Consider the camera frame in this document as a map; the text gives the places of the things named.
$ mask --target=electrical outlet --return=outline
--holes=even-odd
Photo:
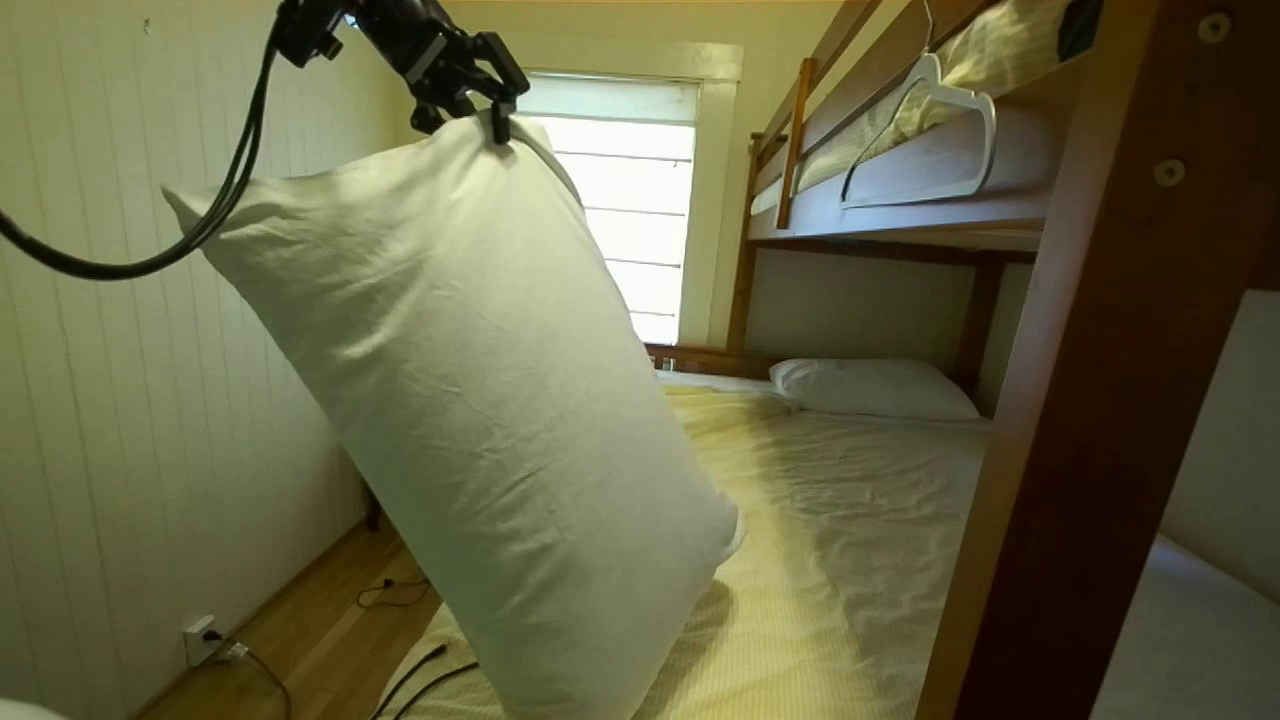
[[[217,624],[217,617],[197,617],[185,626],[188,668],[205,663],[220,642],[224,642],[224,626]]]

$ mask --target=window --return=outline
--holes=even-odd
[[[522,114],[537,118],[586,195],[586,212],[638,336],[678,342],[695,88],[599,74],[532,74]]]

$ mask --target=pillowcase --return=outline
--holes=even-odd
[[[210,195],[167,192],[185,224]],[[479,118],[262,178],[205,248],[268,324],[510,716],[633,716],[735,507],[706,481],[561,163]]]
[[[981,420],[966,386],[920,358],[779,358],[768,381],[784,401],[816,410]]]

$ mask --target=wooden floor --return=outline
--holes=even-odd
[[[355,526],[239,640],[288,683],[293,716],[369,720],[380,686],[427,626],[437,592],[390,523]],[[141,720],[283,720],[283,694],[252,661],[201,663]]]

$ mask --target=lower bunk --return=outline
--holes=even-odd
[[[665,373],[665,386],[739,502],[744,543],[641,716],[915,716],[984,414],[946,374],[884,358],[776,383]],[[1159,539],[1098,716],[1273,716],[1273,668],[1280,605]],[[390,679],[380,716],[506,716],[447,608]]]

